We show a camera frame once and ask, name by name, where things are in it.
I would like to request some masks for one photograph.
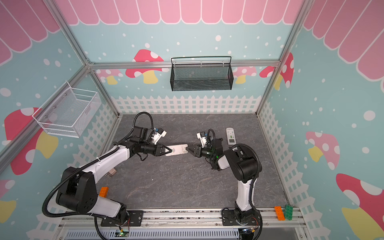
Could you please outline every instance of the mesh basket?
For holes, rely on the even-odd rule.
[[[230,56],[171,58],[171,62],[172,91],[232,89]]]
[[[101,105],[98,92],[68,87],[40,113],[32,115],[51,135],[80,137]]]

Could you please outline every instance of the air conditioner remote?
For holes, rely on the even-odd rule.
[[[227,142],[228,145],[235,145],[236,144],[236,139],[235,139],[235,132],[233,131],[233,128],[227,127]]]

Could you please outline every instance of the gray marble floor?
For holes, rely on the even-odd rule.
[[[252,147],[262,163],[255,185],[255,206],[284,206],[287,201],[277,176],[260,125],[255,114],[154,114],[154,127],[167,132],[159,141],[165,145],[196,145],[196,133],[212,128],[216,138],[223,138],[228,149],[225,129],[235,130],[237,143]],[[134,115],[123,115],[114,141],[129,133]],[[141,115],[136,126],[150,128],[147,115]],[[237,180],[230,168],[211,170],[205,159],[190,153],[155,157],[141,162],[134,156],[115,167],[117,173],[104,176],[97,190],[109,187],[108,198],[127,204],[128,208],[154,207],[234,207]]]

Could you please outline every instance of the green lego brick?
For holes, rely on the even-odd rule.
[[[291,205],[286,204],[284,210],[284,217],[286,220],[292,220],[292,212],[293,207]]]

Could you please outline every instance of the white wire basket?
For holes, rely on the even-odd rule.
[[[69,83],[68,86],[48,107],[42,109],[44,103],[32,117],[48,134],[79,138],[99,109],[101,99],[98,92],[72,88]]]

